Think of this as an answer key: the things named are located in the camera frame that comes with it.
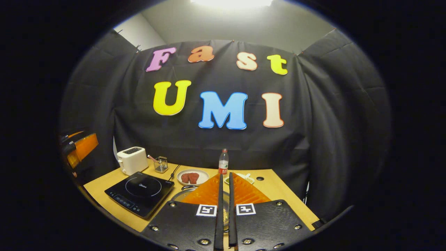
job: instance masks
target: ceiling light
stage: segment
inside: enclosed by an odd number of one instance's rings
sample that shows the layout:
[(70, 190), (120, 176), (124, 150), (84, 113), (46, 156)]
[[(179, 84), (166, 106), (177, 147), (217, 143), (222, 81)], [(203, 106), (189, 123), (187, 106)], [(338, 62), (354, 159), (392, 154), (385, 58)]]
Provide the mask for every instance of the ceiling light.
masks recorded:
[(270, 6), (273, 0), (190, 0), (191, 3), (213, 7), (258, 7)]

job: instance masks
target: white plate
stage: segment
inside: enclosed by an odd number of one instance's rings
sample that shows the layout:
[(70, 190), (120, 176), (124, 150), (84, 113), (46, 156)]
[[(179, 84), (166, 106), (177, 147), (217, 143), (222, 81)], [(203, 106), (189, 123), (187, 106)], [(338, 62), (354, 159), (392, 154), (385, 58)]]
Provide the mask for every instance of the white plate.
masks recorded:
[[(254, 179), (251, 178), (251, 177), (246, 177), (244, 174), (241, 174), (241, 173), (237, 173), (237, 175), (240, 176), (240, 177), (242, 177), (242, 178), (244, 178), (247, 182), (249, 182), (249, 183), (251, 183), (251, 184), (254, 183)], [(227, 177), (226, 179), (224, 179), (224, 183), (226, 183), (226, 184), (229, 185), (229, 177)]]
[[(198, 174), (200, 175), (200, 176), (198, 177), (198, 180), (197, 180), (197, 183), (196, 183), (196, 184), (191, 184), (190, 181), (189, 181), (188, 183), (184, 183), (184, 182), (181, 181), (181, 175), (183, 175), (183, 174), (185, 174), (185, 173), (189, 173), (189, 172), (196, 172), (196, 173), (198, 173)], [(195, 185), (195, 186), (199, 186), (199, 185), (205, 183), (208, 179), (209, 179), (209, 174), (207, 174), (207, 173), (204, 172), (204, 171), (197, 170), (197, 169), (186, 169), (186, 170), (183, 170), (183, 171), (181, 171), (181, 172), (179, 172), (179, 173), (177, 174), (177, 180), (178, 180), (178, 182), (180, 182), (180, 183), (183, 184), (184, 186), (187, 186), (187, 185)]]

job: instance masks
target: yellow letter u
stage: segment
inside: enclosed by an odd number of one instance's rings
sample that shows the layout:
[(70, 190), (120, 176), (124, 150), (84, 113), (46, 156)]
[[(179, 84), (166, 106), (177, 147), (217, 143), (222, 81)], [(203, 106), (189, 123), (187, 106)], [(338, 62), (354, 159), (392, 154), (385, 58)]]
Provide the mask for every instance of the yellow letter u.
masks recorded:
[(178, 87), (177, 101), (173, 105), (166, 105), (166, 93), (167, 88), (172, 84), (170, 82), (159, 82), (156, 83), (155, 97), (153, 99), (153, 109), (160, 115), (175, 115), (183, 110), (184, 103), (186, 101), (186, 91), (187, 87), (190, 86), (191, 82), (189, 80), (180, 80), (175, 83)]

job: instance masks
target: foam letter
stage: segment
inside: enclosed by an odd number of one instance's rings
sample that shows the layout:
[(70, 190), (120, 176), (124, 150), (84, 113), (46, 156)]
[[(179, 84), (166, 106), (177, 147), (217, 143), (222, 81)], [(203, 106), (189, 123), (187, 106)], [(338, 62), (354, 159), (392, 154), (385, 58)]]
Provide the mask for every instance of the foam letter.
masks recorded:
[(228, 129), (243, 130), (246, 128), (243, 112), (248, 95), (242, 92), (235, 92), (231, 94), (225, 106), (223, 106), (218, 94), (215, 92), (202, 92), (200, 97), (203, 99), (203, 119), (198, 123), (199, 127), (214, 127), (214, 123), (211, 121), (211, 115), (213, 114), (217, 126), (222, 128), (230, 114), (229, 122), (226, 123)]
[(256, 56), (252, 53), (240, 52), (237, 54), (238, 61), (236, 62), (237, 66), (240, 69), (253, 71), (257, 69), (257, 63), (255, 60)]
[(266, 57), (266, 59), (271, 60), (271, 70), (274, 73), (277, 73), (279, 75), (286, 75), (288, 73), (287, 69), (282, 68), (282, 64), (286, 63), (286, 60), (282, 59), (280, 55), (271, 55)]
[(192, 55), (189, 56), (187, 61), (191, 63), (196, 63), (199, 61), (210, 61), (214, 58), (212, 55), (212, 47), (210, 46), (200, 46), (192, 50)]
[(160, 115), (175, 115), (183, 110), (184, 103), (186, 101), (186, 91), (187, 87), (190, 86), (191, 82), (189, 80), (180, 80), (175, 83), (178, 87), (177, 101), (173, 105), (166, 105), (166, 93), (167, 88), (172, 84), (170, 82), (159, 82), (156, 83), (155, 97), (153, 98), (153, 109)]
[(161, 69), (160, 63), (165, 63), (169, 55), (175, 51), (177, 51), (175, 47), (154, 51), (152, 62), (145, 71), (158, 71)]
[(279, 93), (264, 93), (262, 98), (266, 103), (266, 120), (263, 121), (264, 127), (277, 128), (282, 127), (284, 122), (280, 119), (280, 105), (279, 100), (282, 95)]

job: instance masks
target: blue letter m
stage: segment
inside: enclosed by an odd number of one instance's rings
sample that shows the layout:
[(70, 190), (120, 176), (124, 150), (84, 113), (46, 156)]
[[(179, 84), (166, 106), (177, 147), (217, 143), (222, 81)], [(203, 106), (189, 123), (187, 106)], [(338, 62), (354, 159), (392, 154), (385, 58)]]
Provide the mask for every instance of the blue letter m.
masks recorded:
[(211, 114), (213, 114), (218, 127), (222, 128), (230, 114), (229, 122), (226, 123), (228, 129), (243, 130), (246, 128), (243, 110), (248, 95), (242, 92), (235, 92), (231, 94), (225, 106), (223, 106), (216, 92), (202, 92), (200, 97), (203, 99), (203, 119), (198, 123), (199, 127), (214, 127), (214, 123), (211, 121)]

